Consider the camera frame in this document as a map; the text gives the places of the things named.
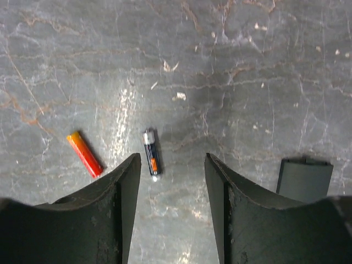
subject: blue battery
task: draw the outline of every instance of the blue battery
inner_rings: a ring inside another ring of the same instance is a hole
[[[149,172],[154,182],[158,181],[159,175],[161,175],[161,166],[159,155],[155,142],[155,135],[153,129],[146,129],[143,132],[143,143],[145,152],[147,155],[147,161],[149,166]]]

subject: battery label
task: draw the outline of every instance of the battery label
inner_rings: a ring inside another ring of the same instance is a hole
[[[152,166],[153,172],[158,171],[158,167],[156,166],[156,159],[155,158],[151,158],[150,165]]]

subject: black battery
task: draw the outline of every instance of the black battery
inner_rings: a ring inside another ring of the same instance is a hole
[[[155,143],[154,130],[146,129],[145,132],[143,132],[143,143],[147,154],[149,172],[150,175],[152,175],[153,180],[156,182],[158,176],[161,174],[161,166]]]

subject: marble floor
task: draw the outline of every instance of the marble floor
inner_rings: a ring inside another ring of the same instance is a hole
[[[79,129],[106,172],[143,153],[129,263],[218,263],[206,152],[269,190],[282,158],[318,157],[352,195],[350,22],[349,0],[0,0],[0,196],[91,183]]]

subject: orange and red battery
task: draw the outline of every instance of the orange and red battery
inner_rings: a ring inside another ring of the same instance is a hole
[[[161,174],[161,166],[155,143],[154,130],[146,129],[145,132],[143,132],[142,137],[145,152],[147,154],[149,172],[153,181],[156,182],[158,180],[158,176]]]
[[[92,177],[99,177],[104,171],[104,168],[99,164],[97,159],[94,158],[94,155],[80,136],[79,132],[76,131],[71,135],[68,135],[66,138]]]

